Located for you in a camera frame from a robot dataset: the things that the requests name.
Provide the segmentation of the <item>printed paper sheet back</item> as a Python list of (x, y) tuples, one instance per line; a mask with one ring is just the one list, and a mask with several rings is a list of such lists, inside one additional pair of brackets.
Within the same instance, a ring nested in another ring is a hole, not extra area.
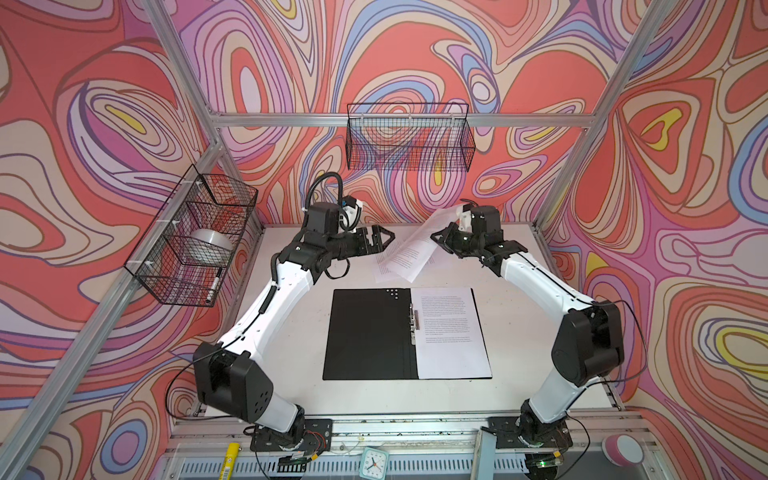
[(459, 207), (436, 210), (423, 224), (404, 238), (397, 236), (387, 249), (375, 256), (373, 273), (377, 283), (405, 280), (413, 283), (425, 267), (446, 266), (451, 256), (431, 239), (459, 217)]

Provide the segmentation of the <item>printed paper sheet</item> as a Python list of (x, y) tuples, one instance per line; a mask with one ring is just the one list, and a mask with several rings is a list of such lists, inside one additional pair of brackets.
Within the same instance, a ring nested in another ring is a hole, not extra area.
[(411, 300), (417, 376), (420, 380), (492, 377), (471, 288), (414, 288)]
[(425, 267), (446, 266), (451, 256), (431, 239), (459, 217), (459, 207), (436, 210), (423, 224), (404, 238), (397, 236), (387, 249), (375, 256), (373, 273), (377, 283), (405, 280), (413, 283)]

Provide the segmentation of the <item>red folder with black interior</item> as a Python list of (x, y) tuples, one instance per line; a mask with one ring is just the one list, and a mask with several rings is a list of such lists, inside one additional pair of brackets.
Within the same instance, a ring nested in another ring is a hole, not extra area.
[(412, 289), (334, 291), (324, 380), (420, 380), (413, 338)]

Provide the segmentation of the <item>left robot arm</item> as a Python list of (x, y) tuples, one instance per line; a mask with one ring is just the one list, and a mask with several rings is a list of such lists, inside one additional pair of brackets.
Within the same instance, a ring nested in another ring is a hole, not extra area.
[(321, 234), (302, 231), (275, 253), (270, 280), (235, 325), (194, 353), (198, 401), (230, 417), (278, 434), (302, 435), (304, 409), (275, 392), (260, 362), (301, 298), (335, 260), (386, 251), (395, 234), (380, 226)]

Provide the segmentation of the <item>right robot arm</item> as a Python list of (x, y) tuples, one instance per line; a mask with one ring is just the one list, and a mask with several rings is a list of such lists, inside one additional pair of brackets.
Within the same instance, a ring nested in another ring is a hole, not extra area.
[(499, 278), (531, 298), (545, 317), (559, 323), (552, 349), (552, 370), (520, 409), (520, 430), (551, 429), (592, 385), (625, 359), (621, 313), (609, 301), (598, 302), (546, 270), (519, 242), (504, 232), (470, 233), (455, 223), (430, 238), (459, 258), (476, 258)]

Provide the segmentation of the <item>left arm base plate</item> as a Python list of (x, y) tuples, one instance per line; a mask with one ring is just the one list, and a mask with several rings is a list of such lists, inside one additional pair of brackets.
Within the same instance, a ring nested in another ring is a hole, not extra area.
[(333, 420), (330, 418), (299, 418), (288, 432), (251, 425), (243, 434), (251, 439), (250, 449), (257, 453), (279, 452), (304, 455), (321, 454), (332, 445)]

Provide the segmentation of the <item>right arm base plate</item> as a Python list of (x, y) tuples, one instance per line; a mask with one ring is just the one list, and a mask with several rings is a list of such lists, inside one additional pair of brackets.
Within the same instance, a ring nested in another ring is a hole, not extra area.
[(573, 440), (564, 418), (553, 423), (541, 423), (538, 418), (524, 415), (496, 416), (487, 419), (486, 429), (493, 433), (500, 449), (568, 450)]

